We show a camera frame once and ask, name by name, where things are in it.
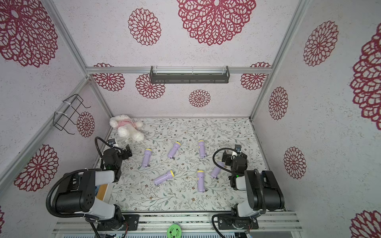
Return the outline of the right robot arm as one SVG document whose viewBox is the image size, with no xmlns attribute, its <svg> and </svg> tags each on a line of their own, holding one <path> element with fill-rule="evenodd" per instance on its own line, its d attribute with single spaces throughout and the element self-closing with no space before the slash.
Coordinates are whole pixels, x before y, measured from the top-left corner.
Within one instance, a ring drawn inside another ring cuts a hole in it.
<svg viewBox="0 0 381 238">
<path fill-rule="evenodd" d="M 221 148 L 214 152 L 212 161 L 218 168 L 231 174 L 229 181 L 234 190 L 247 194 L 247 199 L 235 204 L 230 214 L 212 215 L 211 224 L 220 237 L 224 235 L 217 228 L 216 221 L 233 229 L 246 229 L 249 234 L 250 230 L 258 228 L 260 216 L 284 208 L 284 195 L 274 173 L 269 170 L 249 170 L 247 155 L 242 151 Z"/>
</svg>

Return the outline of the purple flashlight near right arm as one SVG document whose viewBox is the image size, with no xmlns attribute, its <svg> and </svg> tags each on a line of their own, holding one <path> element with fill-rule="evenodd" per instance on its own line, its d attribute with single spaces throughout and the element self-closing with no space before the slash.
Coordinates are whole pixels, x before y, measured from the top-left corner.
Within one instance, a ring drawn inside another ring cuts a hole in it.
<svg viewBox="0 0 381 238">
<path fill-rule="evenodd" d="M 221 166 L 221 167 L 225 167 L 225 163 L 224 163 L 224 162 L 219 161 L 219 162 L 217 162 L 217 163 L 218 163 L 219 166 Z M 216 167 L 212 170 L 212 172 L 210 173 L 210 177 L 211 177 L 212 179 L 218 179 L 218 174 L 219 174 L 220 172 L 221 172 L 221 168 L 218 167 L 218 166 L 216 166 Z"/>
</svg>

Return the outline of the purple flashlight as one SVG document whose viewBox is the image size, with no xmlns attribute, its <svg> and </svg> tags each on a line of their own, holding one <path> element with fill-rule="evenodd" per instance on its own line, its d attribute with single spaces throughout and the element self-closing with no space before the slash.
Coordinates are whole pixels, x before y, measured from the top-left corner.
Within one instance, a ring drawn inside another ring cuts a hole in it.
<svg viewBox="0 0 381 238">
<path fill-rule="evenodd" d="M 169 151 L 167 157 L 168 157 L 169 159 L 174 159 L 174 156 L 175 156 L 176 152 L 178 151 L 178 149 L 180 148 L 180 146 L 181 146 L 181 143 L 178 142 L 178 141 L 176 141 L 176 142 L 174 143 L 173 147 L 170 149 L 170 151 Z"/>
<path fill-rule="evenodd" d="M 205 192 L 205 185 L 204 185 L 204 171 L 199 170 L 197 172 L 197 191 L 198 192 Z"/>
<path fill-rule="evenodd" d="M 169 170 L 167 173 L 157 177 L 154 179 L 154 184 L 155 185 L 160 185 L 162 184 L 163 182 L 169 180 L 169 179 L 172 179 L 174 177 L 174 173 L 172 170 Z"/>
<path fill-rule="evenodd" d="M 205 143 L 203 140 L 198 141 L 199 156 L 201 159 L 206 157 Z"/>
<path fill-rule="evenodd" d="M 144 157 L 143 157 L 142 164 L 141 164 L 142 168 L 147 168 L 150 166 L 149 163 L 150 163 L 151 155 L 152 155 L 152 150 L 151 149 L 145 149 Z"/>
</svg>

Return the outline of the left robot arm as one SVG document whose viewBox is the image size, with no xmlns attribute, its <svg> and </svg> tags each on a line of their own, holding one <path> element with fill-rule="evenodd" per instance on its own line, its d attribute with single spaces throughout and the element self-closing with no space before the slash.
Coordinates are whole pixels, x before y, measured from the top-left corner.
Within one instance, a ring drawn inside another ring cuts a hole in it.
<svg viewBox="0 0 381 238">
<path fill-rule="evenodd" d="M 110 141 L 96 137 L 108 146 L 100 152 L 98 169 L 81 169 L 65 173 L 46 197 L 47 211 L 58 218 L 84 218 L 91 226 L 97 222 L 106 230 L 127 229 L 128 223 L 121 208 L 96 197 L 96 187 L 116 183 L 122 175 L 122 162 L 133 154 L 129 145 L 120 148 Z"/>
</svg>

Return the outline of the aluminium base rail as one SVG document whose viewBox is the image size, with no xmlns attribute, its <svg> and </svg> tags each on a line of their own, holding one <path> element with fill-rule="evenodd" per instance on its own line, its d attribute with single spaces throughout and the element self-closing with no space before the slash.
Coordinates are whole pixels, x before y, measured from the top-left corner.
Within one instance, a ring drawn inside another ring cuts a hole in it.
<svg viewBox="0 0 381 238">
<path fill-rule="evenodd" d="M 128 234 L 134 233 L 165 233 L 167 229 L 177 224 L 185 233 L 215 232 L 213 224 L 221 232 L 301 232 L 301 223 L 295 212 L 267 212 L 249 225 L 217 216 L 216 212 L 125 212 L 123 215 L 129 224 Z"/>
</svg>

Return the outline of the black wall shelf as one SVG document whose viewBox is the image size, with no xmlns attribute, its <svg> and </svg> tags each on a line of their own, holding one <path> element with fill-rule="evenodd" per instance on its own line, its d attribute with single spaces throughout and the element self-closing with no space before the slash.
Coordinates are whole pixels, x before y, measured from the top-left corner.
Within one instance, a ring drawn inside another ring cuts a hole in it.
<svg viewBox="0 0 381 238">
<path fill-rule="evenodd" d="M 149 80 L 152 84 L 227 84 L 230 79 L 229 68 L 223 67 L 209 72 L 206 68 L 169 69 L 163 72 L 151 67 Z"/>
</svg>

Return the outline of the white plush teddy bear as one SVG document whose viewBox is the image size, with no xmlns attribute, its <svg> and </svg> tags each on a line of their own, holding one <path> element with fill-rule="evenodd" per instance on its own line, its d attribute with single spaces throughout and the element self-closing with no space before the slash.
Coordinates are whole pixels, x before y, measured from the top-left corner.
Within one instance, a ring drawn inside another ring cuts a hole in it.
<svg viewBox="0 0 381 238">
<path fill-rule="evenodd" d="M 144 134 L 139 131 L 143 127 L 143 122 L 134 122 L 128 115 L 119 115 L 110 118 L 110 126 L 117 130 L 118 136 L 124 139 L 132 139 L 135 142 L 142 142 Z"/>
</svg>

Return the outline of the green tape roll front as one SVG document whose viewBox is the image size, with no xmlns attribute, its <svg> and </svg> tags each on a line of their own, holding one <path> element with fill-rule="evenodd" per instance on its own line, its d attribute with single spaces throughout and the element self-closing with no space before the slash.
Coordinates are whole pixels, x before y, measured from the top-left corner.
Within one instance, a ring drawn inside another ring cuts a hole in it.
<svg viewBox="0 0 381 238">
<path fill-rule="evenodd" d="M 182 237 L 182 229 L 177 224 L 172 224 L 167 229 L 167 238 L 181 238 Z"/>
</svg>

